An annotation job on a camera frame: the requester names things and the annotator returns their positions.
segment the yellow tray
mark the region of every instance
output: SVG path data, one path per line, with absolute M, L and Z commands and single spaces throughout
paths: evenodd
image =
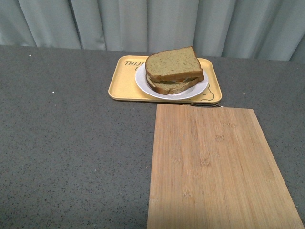
M 135 73 L 146 59 L 147 56 L 123 56 L 118 60 L 108 89 L 111 98 L 123 101 L 169 102 L 169 100 L 146 94 L 138 87 Z M 221 100 L 222 93 L 212 63 L 202 58 L 198 58 L 198 60 L 209 77 L 207 88 L 197 96 L 183 100 L 171 100 L 171 103 L 217 103 Z

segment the gray countertop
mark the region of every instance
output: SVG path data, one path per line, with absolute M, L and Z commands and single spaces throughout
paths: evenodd
M 0 228 L 146 228 L 157 103 L 109 97 L 147 53 L 0 46 Z M 254 109 L 305 223 L 305 65 L 204 57 Z

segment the bread slice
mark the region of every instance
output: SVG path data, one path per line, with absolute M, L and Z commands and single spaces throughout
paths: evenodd
M 203 76 L 203 69 L 192 46 L 153 54 L 146 59 L 145 69 L 155 82 Z
M 182 91 L 187 90 L 190 87 L 195 86 L 198 82 L 204 80 L 204 76 L 201 75 L 201 77 L 197 78 L 188 78 L 183 83 L 174 83 L 171 81 L 160 81 L 160 82 L 154 82 L 150 79 L 148 75 L 146 75 L 146 80 L 149 86 L 157 93 L 160 94 L 177 94 Z

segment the bamboo cutting board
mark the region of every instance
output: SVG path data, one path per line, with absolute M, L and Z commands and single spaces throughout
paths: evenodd
M 303 229 L 252 109 L 157 105 L 148 229 Z

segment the curtain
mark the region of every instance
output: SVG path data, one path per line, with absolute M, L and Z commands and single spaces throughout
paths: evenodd
M 305 63 L 304 0 L 0 0 L 0 44 Z

